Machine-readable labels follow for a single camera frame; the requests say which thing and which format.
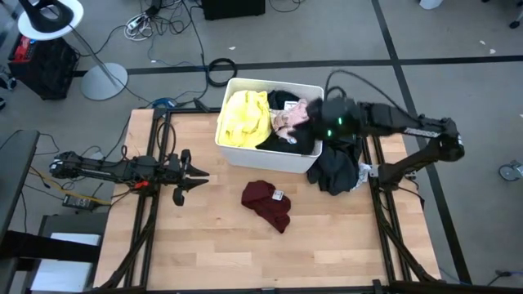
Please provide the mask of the black garment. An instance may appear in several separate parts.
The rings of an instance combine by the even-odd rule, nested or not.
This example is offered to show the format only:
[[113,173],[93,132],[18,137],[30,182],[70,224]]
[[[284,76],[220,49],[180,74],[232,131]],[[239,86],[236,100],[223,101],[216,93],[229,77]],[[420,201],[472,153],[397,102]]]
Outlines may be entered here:
[[362,140],[324,141],[322,147],[321,155],[306,172],[309,183],[332,196],[353,190],[360,178]]

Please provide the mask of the yellow garment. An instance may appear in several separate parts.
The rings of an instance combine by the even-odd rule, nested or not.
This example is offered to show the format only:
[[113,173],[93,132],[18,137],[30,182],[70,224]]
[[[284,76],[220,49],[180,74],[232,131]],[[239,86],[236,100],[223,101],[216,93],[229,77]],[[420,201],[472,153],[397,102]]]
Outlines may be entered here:
[[272,132],[267,92],[235,92],[226,102],[218,122],[218,144],[255,149]]

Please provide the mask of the grey cabinet white top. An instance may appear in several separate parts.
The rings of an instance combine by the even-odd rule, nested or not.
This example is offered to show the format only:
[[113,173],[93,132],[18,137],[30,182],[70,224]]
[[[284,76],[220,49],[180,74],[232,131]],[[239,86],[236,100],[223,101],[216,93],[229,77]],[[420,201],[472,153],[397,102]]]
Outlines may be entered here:
[[[38,234],[62,241],[101,245],[107,218],[105,212],[44,216]],[[38,260],[28,274],[24,294],[84,292],[92,287],[94,267],[88,262]]]

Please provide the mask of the white power strip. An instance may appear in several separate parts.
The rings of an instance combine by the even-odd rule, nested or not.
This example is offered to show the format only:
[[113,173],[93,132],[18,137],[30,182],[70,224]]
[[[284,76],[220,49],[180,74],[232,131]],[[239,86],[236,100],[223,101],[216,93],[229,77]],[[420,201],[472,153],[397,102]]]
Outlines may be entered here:
[[124,36],[133,42],[145,41],[153,35],[150,18],[143,12],[132,17],[125,25]]

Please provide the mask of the white perforated plastic laundry basket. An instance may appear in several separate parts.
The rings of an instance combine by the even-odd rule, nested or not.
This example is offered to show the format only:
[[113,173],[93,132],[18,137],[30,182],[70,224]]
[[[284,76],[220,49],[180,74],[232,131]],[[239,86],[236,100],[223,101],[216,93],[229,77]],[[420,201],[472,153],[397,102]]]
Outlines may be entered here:
[[263,149],[246,149],[223,145],[218,141],[219,131],[224,122],[224,108],[235,92],[243,90],[253,90],[256,92],[283,90],[293,93],[299,98],[312,101],[316,98],[322,100],[324,98],[324,89],[315,85],[291,82],[268,81],[251,78],[232,78],[227,83],[221,111],[217,119],[217,129],[214,141],[229,164],[239,167],[259,168],[278,172],[292,172],[298,174],[306,173],[306,171],[322,154],[323,143],[321,140],[315,141],[315,147],[311,155],[290,154]]

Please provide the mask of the dark denim jeans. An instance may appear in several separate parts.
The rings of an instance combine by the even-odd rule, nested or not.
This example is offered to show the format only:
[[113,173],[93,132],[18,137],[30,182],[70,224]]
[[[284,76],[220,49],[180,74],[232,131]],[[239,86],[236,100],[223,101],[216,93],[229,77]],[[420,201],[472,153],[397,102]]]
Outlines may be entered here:
[[[299,101],[300,99],[303,98],[299,98],[288,91],[271,91],[268,95],[269,110],[282,110],[285,101]],[[309,120],[296,125],[294,128],[295,131],[291,132],[290,135],[296,138],[296,144],[290,144],[285,139],[277,136],[271,127],[270,135],[256,148],[289,154],[311,155],[315,148],[315,137]]]

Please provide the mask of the black power adapter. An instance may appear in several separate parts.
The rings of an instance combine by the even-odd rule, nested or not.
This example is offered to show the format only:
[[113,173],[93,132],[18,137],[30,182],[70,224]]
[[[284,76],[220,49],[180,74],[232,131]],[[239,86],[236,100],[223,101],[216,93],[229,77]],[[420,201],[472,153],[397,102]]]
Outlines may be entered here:
[[77,210],[93,211],[97,207],[97,204],[90,199],[78,198],[71,194],[66,194],[62,206]]

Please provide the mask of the pale pink garment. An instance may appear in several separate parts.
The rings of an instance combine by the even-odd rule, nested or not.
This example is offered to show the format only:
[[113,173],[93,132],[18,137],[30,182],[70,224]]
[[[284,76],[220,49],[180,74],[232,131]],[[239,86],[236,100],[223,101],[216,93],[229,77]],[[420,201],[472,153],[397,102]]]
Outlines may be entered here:
[[271,109],[270,121],[275,134],[285,139],[290,144],[296,144],[297,140],[290,133],[295,131],[295,126],[309,120],[306,107],[308,100],[285,101],[282,110]]

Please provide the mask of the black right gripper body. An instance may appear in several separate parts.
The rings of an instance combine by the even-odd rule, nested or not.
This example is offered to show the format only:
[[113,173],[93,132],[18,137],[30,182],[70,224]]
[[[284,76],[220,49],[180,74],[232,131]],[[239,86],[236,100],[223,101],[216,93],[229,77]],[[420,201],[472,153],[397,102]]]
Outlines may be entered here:
[[306,107],[307,115],[311,125],[311,130],[313,131],[315,137],[326,137],[327,128],[324,125],[322,119],[322,106],[323,100],[317,98],[308,103]]

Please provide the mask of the grey caster wheel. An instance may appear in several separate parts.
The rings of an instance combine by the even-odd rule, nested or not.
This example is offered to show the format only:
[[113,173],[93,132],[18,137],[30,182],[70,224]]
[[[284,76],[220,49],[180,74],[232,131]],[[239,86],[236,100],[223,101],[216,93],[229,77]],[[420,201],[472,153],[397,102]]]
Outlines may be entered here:
[[503,164],[499,167],[498,174],[505,181],[517,181],[523,179],[523,163],[513,160],[510,163]]

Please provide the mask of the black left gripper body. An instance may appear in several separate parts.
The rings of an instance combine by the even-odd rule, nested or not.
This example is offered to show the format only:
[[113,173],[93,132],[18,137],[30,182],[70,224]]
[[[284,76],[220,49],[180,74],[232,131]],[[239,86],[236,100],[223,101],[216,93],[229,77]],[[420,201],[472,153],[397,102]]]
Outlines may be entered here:
[[182,207],[185,202],[184,192],[190,190],[189,178],[186,176],[186,170],[190,165],[191,155],[188,149],[183,149],[181,154],[171,154],[169,156],[169,169],[172,170],[173,182],[177,186],[173,192],[173,202],[178,206]]

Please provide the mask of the black curved object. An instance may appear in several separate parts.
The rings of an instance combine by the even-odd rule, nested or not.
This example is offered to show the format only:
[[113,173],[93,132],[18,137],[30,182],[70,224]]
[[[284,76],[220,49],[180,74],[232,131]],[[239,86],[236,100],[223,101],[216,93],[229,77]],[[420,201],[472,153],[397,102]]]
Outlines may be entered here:
[[[41,33],[54,33],[69,25],[74,18],[74,12],[59,0],[38,0],[32,4],[29,0],[18,0],[24,8],[29,22],[34,29]],[[54,18],[45,16],[43,10],[49,8],[56,13]]]

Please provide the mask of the black equipment crate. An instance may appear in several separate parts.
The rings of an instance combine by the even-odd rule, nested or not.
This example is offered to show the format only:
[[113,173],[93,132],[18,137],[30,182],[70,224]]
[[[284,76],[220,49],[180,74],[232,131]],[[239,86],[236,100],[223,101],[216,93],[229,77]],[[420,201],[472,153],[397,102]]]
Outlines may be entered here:
[[42,100],[63,100],[68,94],[78,56],[63,38],[35,41],[32,59],[25,62],[8,60],[9,72]]

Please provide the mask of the maroon garment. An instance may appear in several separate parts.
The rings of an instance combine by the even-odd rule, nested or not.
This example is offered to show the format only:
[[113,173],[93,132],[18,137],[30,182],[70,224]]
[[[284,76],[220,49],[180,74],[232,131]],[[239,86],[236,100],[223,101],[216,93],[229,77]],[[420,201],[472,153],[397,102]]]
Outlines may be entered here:
[[250,181],[242,192],[241,204],[283,234],[290,224],[291,201],[283,191],[264,180]]

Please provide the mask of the white round-base floor stand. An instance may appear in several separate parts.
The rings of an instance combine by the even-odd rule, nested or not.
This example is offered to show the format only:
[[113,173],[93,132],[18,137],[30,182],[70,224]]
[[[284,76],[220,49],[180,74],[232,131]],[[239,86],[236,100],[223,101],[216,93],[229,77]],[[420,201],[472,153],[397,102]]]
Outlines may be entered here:
[[[85,38],[77,31],[77,27],[84,17],[84,8],[79,0],[59,0],[74,12],[74,18],[69,25],[54,33],[41,33],[32,27],[29,18],[23,8],[23,12],[18,18],[17,25],[21,35],[35,39],[37,41],[49,41],[62,38],[71,33],[79,43],[87,50],[89,56],[95,61],[96,65],[89,69],[82,78],[81,92],[89,100],[108,100],[119,94],[127,85],[127,70],[116,63],[105,63],[99,59],[92,47]],[[56,13],[49,8],[43,10],[45,16],[54,18]]]

